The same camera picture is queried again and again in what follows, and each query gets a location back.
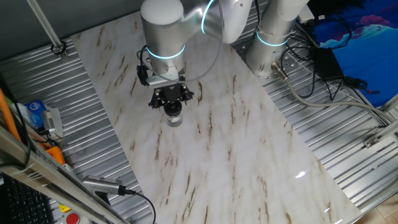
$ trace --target black box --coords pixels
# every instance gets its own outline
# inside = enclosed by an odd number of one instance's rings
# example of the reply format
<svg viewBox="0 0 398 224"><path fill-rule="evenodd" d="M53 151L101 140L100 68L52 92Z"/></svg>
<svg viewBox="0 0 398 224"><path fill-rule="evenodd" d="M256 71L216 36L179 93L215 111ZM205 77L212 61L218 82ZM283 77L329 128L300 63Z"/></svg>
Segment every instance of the black box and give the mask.
<svg viewBox="0 0 398 224"><path fill-rule="evenodd" d="M344 73L337 62L332 49L318 48L315 54L315 66L322 81L333 81L344 78Z"/></svg>

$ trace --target gray cable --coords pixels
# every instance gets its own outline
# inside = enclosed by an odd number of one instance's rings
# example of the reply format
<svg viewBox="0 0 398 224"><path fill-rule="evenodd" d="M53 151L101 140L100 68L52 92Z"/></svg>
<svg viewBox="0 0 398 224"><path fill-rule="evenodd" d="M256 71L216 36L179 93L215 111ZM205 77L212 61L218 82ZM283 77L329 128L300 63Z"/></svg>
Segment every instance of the gray cable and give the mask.
<svg viewBox="0 0 398 224"><path fill-rule="evenodd" d="M220 45L218 46L218 51L217 51L217 54L216 54L216 58L214 59L213 63L210 65L210 67L209 67L209 69L208 69L207 71L205 71L203 74L201 74L200 76L198 76L198 77L196 77L196 78L192 78L191 80L176 81L176 80L171 80L171 79L169 79L169 78L163 77L163 76L160 75L159 73L155 72L155 71L152 69L152 67L151 67L149 64L147 64L147 62L146 62L145 60L142 60L142 62L144 63L144 65L145 65L151 72L153 72L155 75L159 76L160 78L162 78L162 79L164 79L164 80L167 80L167 81L169 81L169 82L172 82L172 83L193 82L193 81L196 81L196 80L198 80L198 79L200 79L200 78L203 78L205 75L209 74L209 71L214 67L214 64L216 63L216 61L217 61L217 59L218 59L218 56L219 56L219 54L220 54L220 52L221 52L221 47L223 46L224 14L223 14L222 1L219 1L218 7L219 7L219 10L220 10L220 21L221 21ZM138 60L140 60L140 56L139 56L140 53L141 53L141 51L139 50L139 51L137 52L137 54L136 54Z"/></svg>
<svg viewBox="0 0 398 224"><path fill-rule="evenodd" d="M285 80L286 85L288 86L288 88L291 90L292 94L294 95L294 97L296 97L296 99L299 100L299 102L308 105L308 106L313 106L313 107L326 107L326 106L339 106L339 105L350 105L350 106L359 106L365 109L369 109L375 113L377 113L380 116L385 117L388 121L390 121L391 123L393 123L395 120L392 119L390 116L388 116L385 112L376 109L372 106L369 105L365 105L363 103L357 103L357 102L334 102L334 103L310 103L308 101L303 100L303 98L301 98L296 91L293 89L292 84L290 83L289 79Z"/></svg>

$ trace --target metal rod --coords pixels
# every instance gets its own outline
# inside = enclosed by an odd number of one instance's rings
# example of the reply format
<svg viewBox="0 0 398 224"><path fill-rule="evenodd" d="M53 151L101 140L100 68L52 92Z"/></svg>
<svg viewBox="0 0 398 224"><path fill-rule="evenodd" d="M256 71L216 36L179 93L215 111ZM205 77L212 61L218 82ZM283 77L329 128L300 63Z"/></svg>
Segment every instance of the metal rod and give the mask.
<svg viewBox="0 0 398 224"><path fill-rule="evenodd" d="M1 126L0 142L0 164L10 161L23 163L29 149ZM25 170L17 170L10 166L3 167L1 171L72 210L81 212L96 223L107 224L106 219L108 219L115 224L127 224L122 216L92 194L76 177L40 147L35 147L35 152L31 152Z"/></svg>
<svg viewBox="0 0 398 224"><path fill-rule="evenodd" d="M41 23L44 31L49 36L54 47L57 49L62 49L63 44L61 43L61 40L57 37L55 31L52 29L49 21L47 20L46 16L44 15L44 13L42 11L42 9L40 8L39 4L37 4L37 1L36 0L26 0L26 1L28 2L30 8L33 10L37 19Z"/></svg>

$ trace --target gray wall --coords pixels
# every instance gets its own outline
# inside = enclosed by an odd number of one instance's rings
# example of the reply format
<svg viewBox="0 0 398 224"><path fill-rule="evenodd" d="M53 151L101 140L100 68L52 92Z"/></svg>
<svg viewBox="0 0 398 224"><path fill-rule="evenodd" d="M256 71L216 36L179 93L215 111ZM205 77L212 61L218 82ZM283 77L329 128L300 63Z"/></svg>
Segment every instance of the gray wall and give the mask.
<svg viewBox="0 0 398 224"><path fill-rule="evenodd" d="M37 0L60 38L139 10L143 0ZM0 61L50 44L26 0L0 0Z"/></svg>

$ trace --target metal grating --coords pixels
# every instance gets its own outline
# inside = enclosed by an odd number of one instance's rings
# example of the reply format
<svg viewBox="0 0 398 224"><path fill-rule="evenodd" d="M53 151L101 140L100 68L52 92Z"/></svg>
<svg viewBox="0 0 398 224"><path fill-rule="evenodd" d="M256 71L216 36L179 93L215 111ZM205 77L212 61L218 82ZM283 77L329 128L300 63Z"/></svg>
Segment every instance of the metal grating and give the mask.
<svg viewBox="0 0 398 224"><path fill-rule="evenodd" d="M251 42L243 42L234 48L243 57ZM298 45L292 40L288 44ZM305 55L303 49L297 52ZM307 95L312 87L312 62L300 61L286 54L284 67L297 93ZM365 147L363 142L382 130L373 114L354 106L308 107L299 103L275 74L258 79L278 109L362 212L384 200L386 186L398 178L398 144L393 136L388 136L369 149ZM339 81L329 83L332 94L338 85ZM306 100L330 102L328 89L319 78L315 80L313 95ZM346 88L340 88L335 101L362 103L354 97L352 90Z"/></svg>
<svg viewBox="0 0 398 224"><path fill-rule="evenodd" d="M261 8L266 4L267 1L261 1ZM245 40L251 39L256 22L256 10L252 6L245 31L236 42L240 43L235 46L239 54L249 48L250 43ZM70 39L65 42L68 60L61 61L47 46L1 62L0 72L21 102L42 100L60 108L64 140L68 143L63 153L79 178L89 174L120 178L129 188L140 191L73 42ZM309 71L312 65L287 56L285 67L291 82L304 95L312 81ZM393 137L384 138L369 149L364 146L363 142L380 130L376 119L366 110L352 106L309 108L299 104L278 77L259 80L351 201L359 208L380 203L384 186L398 178L398 147ZM331 83L332 92L337 85ZM315 92L308 100L327 102L325 84L317 80ZM342 89L336 101L358 99L349 90ZM110 201L128 220L138 220L138 223L152 220L149 206L141 198L115 196ZM51 205L57 223L61 223L57 203L51 201Z"/></svg>
<svg viewBox="0 0 398 224"><path fill-rule="evenodd" d="M42 100L59 108L63 124L62 149L66 162L79 179L100 175L121 179L128 188L141 191L105 110L88 78L71 39L67 60L46 46L0 63L0 73L21 103ZM109 196L112 207L127 220L149 223L153 218L146 201L138 196ZM62 213L50 201L56 223Z"/></svg>
<svg viewBox="0 0 398 224"><path fill-rule="evenodd" d="M259 11L261 15L264 9L267 7L269 0L258 0L258 2L259 2ZM246 21L246 26L244 27L244 30L242 31L242 34L239 36L237 41L232 43L232 45L240 44L242 42L250 40L253 37L253 33L257 28L257 23L258 23L258 16L257 16L256 4L254 3L253 0L249 11L248 20Z"/></svg>
<svg viewBox="0 0 398 224"><path fill-rule="evenodd" d="M389 100L382 109L394 119L398 119L398 94Z"/></svg>

